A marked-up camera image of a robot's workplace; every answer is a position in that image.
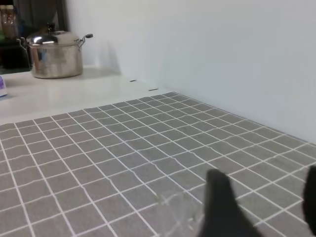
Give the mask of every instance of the gray tile mat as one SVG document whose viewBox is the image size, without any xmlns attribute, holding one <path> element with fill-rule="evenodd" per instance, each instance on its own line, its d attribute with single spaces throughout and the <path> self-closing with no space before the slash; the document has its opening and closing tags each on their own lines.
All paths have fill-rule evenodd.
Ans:
<svg viewBox="0 0 316 237">
<path fill-rule="evenodd" d="M 0 126 L 0 236 L 158 236 L 158 198 L 201 209 L 229 174 L 254 225 L 310 236 L 301 193 L 316 146 L 177 93 Z"/>
</svg>

